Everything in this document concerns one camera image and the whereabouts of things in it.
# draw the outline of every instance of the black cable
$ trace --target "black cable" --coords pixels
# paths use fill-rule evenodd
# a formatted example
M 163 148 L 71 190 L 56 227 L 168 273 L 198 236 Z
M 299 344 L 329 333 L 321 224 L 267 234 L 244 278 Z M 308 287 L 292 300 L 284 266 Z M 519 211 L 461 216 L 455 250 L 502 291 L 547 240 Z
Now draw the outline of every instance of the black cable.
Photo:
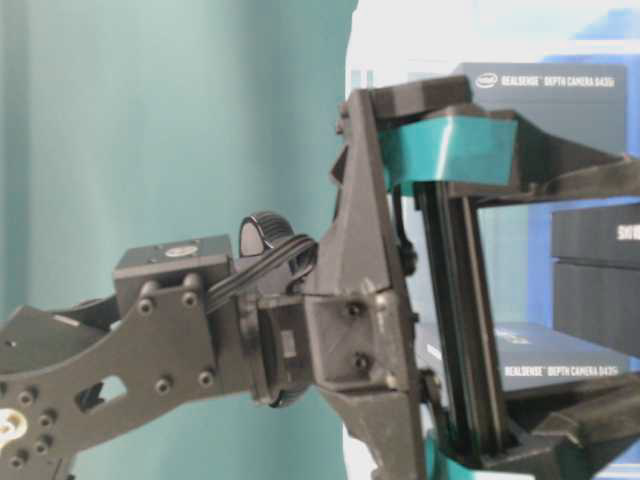
M 253 285 L 256 281 L 283 263 L 299 257 L 316 247 L 316 242 L 307 235 L 294 235 L 246 270 L 216 283 L 207 292 L 207 314 L 224 305 L 229 299 Z

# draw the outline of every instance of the teal wall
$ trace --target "teal wall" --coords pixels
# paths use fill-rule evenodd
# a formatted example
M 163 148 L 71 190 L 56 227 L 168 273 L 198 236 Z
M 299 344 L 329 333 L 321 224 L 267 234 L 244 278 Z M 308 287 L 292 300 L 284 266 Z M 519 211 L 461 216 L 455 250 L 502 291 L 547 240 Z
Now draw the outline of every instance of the teal wall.
M 2 0 L 0 307 L 111 290 L 125 249 L 257 209 L 329 225 L 355 0 Z M 182 409 L 79 458 L 79 480 L 340 479 L 316 394 Z

